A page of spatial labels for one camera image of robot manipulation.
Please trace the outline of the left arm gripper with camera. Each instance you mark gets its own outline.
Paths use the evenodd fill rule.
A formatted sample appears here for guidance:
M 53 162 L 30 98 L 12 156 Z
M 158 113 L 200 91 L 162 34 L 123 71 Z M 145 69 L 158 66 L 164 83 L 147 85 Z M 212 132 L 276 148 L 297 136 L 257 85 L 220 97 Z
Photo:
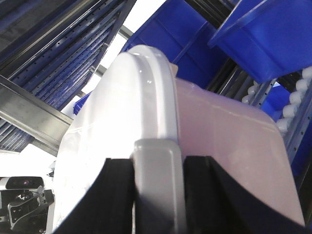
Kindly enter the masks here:
M 56 228 L 56 234 L 130 234 L 135 200 L 135 172 L 130 159 L 106 159 L 96 180 Z M 51 190 L 40 176 L 0 178 L 0 232 L 43 234 Z

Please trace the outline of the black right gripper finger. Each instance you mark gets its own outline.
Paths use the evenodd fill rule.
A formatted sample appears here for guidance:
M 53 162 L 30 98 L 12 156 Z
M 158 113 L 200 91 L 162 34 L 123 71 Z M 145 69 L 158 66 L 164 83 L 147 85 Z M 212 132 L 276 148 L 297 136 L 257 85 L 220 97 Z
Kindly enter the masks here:
M 190 234 L 310 234 L 311 230 L 260 201 L 211 156 L 184 160 Z

